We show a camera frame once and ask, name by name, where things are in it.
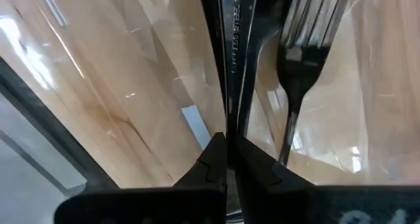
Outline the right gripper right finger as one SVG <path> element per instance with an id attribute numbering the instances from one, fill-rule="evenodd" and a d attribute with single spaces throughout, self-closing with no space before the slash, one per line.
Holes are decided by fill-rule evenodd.
<path id="1" fill-rule="evenodd" d="M 245 137 L 236 137 L 236 182 L 246 223 L 418 223 L 419 187 L 315 185 Z"/>

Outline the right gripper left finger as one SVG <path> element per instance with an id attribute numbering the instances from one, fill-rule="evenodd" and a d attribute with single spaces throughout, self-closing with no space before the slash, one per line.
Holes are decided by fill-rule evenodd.
<path id="1" fill-rule="evenodd" d="M 226 170 L 226 138 L 218 132 L 173 186 L 80 194 L 57 207 L 54 222 L 225 223 Z"/>

